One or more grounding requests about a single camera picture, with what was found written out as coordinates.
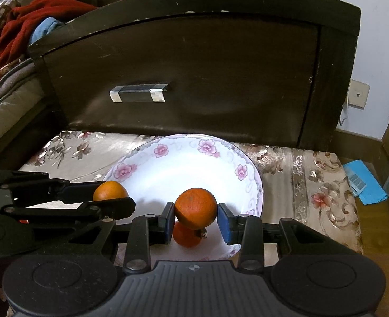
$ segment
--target pink flower pattern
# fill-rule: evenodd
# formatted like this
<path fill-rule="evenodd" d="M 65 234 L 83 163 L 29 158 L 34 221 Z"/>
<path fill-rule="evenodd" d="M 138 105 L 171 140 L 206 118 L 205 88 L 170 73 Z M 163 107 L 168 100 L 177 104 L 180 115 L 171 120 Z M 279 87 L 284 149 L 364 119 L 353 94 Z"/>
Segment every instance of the pink flower pattern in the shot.
<path fill-rule="evenodd" d="M 240 250 L 239 248 L 234 248 L 234 246 L 233 246 L 232 251 L 230 251 L 230 253 L 228 254 L 228 258 L 233 257 L 234 255 L 236 255 L 239 250 Z"/>
<path fill-rule="evenodd" d="M 133 172 L 135 172 L 136 169 L 136 164 L 119 164 L 114 172 L 114 177 L 118 181 L 123 182 L 124 180 L 132 176 Z"/>
<path fill-rule="evenodd" d="M 312 195 L 312 203 L 314 208 L 331 207 L 331 198 L 325 193 L 318 192 Z"/>
<path fill-rule="evenodd" d="M 207 156 L 220 157 L 218 151 L 216 151 L 215 142 L 211 139 L 202 139 L 199 141 L 199 147 L 197 148 L 200 152 L 203 152 Z"/>
<path fill-rule="evenodd" d="M 156 158 L 160 158 L 162 156 L 166 156 L 168 154 L 168 147 L 165 144 L 158 144 L 156 149 L 154 150 Z"/>
<path fill-rule="evenodd" d="M 77 136 L 77 139 L 82 138 L 83 140 L 86 140 L 93 132 L 85 132 L 82 131 L 80 135 Z"/>
<path fill-rule="evenodd" d="M 237 175 L 240 181 L 243 181 L 247 177 L 247 166 L 241 164 L 235 169 L 235 174 Z"/>

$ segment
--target wooden cabinet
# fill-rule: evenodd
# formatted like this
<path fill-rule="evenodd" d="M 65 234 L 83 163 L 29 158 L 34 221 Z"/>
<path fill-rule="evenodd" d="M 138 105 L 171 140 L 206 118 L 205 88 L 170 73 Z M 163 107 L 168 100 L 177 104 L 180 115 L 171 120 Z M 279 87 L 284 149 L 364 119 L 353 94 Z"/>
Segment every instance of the wooden cabinet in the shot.
<path fill-rule="evenodd" d="M 30 47 L 69 127 L 325 150 L 360 10 L 338 0 L 123 0 Z M 166 83 L 165 102 L 111 100 Z"/>

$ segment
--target drawer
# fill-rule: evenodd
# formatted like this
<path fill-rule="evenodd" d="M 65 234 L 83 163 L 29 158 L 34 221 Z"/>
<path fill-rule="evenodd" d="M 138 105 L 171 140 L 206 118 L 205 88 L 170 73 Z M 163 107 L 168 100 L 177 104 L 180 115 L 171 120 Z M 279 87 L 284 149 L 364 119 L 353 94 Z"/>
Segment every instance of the drawer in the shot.
<path fill-rule="evenodd" d="M 306 23 L 187 15 L 109 29 L 43 59 L 73 129 L 295 147 L 317 42 L 318 28 Z M 111 100 L 116 86 L 142 83 L 168 84 L 165 102 Z"/>

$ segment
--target blue gripper pad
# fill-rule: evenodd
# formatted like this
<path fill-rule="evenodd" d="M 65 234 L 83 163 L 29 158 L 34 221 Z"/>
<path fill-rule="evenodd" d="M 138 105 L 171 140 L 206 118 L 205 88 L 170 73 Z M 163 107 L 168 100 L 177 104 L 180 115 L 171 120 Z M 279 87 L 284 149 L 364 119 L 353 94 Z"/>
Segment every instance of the blue gripper pad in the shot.
<path fill-rule="evenodd" d="M 218 204 L 216 221 L 224 242 L 228 245 L 238 244 L 237 217 L 233 215 L 224 203 Z"/>

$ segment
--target drawer handle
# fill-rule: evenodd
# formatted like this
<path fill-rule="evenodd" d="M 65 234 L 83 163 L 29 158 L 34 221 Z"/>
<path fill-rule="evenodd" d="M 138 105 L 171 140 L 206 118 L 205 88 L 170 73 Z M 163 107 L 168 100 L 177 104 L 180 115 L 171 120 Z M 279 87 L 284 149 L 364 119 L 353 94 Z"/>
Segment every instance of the drawer handle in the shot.
<path fill-rule="evenodd" d="M 133 84 L 117 86 L 110 91 L 113 102 L 165 102 L 167 84 Z"/>

